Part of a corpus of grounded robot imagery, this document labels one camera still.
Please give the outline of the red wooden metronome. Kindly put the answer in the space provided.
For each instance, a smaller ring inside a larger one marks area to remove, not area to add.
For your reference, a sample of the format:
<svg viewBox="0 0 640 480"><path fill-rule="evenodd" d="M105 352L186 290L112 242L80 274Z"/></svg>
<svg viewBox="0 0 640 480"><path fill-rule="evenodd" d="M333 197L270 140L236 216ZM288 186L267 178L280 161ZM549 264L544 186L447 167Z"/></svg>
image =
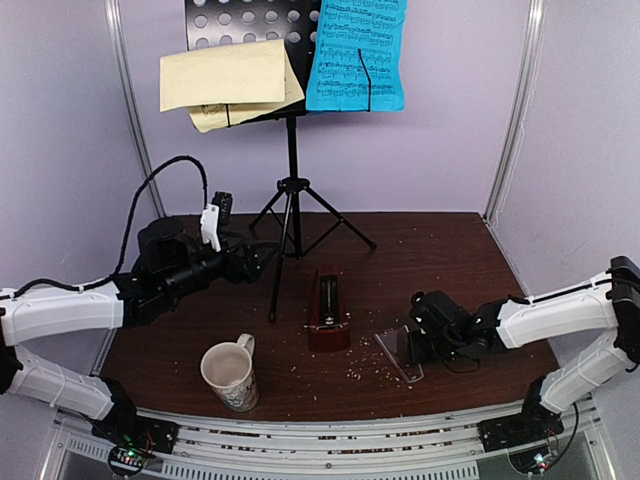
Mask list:
<svg viewBox="0 0 640 480"><path fill-rule="evenodd" d="M350 324L335 266L321 265L316 269L305 330L312 353L333 353L351 347Z"/></svg>

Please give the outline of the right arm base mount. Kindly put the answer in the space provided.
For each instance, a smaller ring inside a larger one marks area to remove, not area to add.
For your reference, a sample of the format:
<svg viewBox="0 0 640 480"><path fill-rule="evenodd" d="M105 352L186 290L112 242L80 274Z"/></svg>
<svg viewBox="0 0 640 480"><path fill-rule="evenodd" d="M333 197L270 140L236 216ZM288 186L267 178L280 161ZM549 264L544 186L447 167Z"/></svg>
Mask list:
<svg viewBox="0 0 640 480"><path fill-rule="evenodd" d="M508 460L517 472L536 475L551 466L564 425L555 414L519 413L481 421L478 430L486 453L508 450Z"/></svg>

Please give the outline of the clear plastic metronome cover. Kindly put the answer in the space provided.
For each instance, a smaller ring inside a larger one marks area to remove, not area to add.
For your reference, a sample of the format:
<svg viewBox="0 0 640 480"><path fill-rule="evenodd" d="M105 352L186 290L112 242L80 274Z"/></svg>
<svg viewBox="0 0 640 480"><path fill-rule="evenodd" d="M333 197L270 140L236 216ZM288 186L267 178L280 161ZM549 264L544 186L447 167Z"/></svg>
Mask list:
<svg viewBox="0 0 640 480"><path fill-rule="evenodd" d="M374 339L395 368L398 377L407 384L414 384L424 378L424 372L422 366L411 359L409 333L409 327L403 325L376 333Z"/></svg>

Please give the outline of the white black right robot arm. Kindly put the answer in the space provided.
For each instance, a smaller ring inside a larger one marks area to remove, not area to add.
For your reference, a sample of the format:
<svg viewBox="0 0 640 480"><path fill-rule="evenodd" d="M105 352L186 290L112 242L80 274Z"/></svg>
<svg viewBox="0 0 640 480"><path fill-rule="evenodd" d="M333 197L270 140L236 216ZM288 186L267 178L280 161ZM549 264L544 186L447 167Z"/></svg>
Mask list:
<svg viewBox="0 0 640 480"><path fill-rule="evenodd" d="M639 366L639 268L626 256L574 286L540 296L486 303L470 313L442 291L417 292L408 335L414 364L459 358L474 362L496 352L586 330L600 336L564 367L534 381L513 419L519 440L535 440L575 401L615 375Z"/></svg>

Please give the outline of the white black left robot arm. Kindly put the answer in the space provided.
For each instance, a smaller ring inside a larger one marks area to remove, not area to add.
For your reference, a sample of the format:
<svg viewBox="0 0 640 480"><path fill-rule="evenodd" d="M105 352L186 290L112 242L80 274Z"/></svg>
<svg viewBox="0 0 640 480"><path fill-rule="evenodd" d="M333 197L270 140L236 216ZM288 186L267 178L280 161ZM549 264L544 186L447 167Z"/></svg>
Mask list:
<svg viewBox="0 0 640 480"><path fill-rule="evenodd" d="M122 385L45 360L26 349L25 341L146 326L217 279L256 282L278 250L275 242L219 233L214 220L202 221L200 238L193 238L179 219L162 218L142 229L137 241L132 270L96 288L48 284L1 296L1 391L75 411L123 444L137 442L146 428Z"/></svg>

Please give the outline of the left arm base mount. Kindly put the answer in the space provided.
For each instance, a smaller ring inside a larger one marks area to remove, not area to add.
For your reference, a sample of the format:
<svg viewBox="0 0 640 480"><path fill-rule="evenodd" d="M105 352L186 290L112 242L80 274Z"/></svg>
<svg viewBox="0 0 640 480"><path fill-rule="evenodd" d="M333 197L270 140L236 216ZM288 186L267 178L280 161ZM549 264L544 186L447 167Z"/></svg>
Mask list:
<svg viewBox="0 0 640 480"><path fill-rule="evenodd" d="M157 453L171 454L179 433L175 422L138 414L109 414L103 420L87 417L91 433L113 444L107 454L110 470L123 478L141 473Z"/></svg>

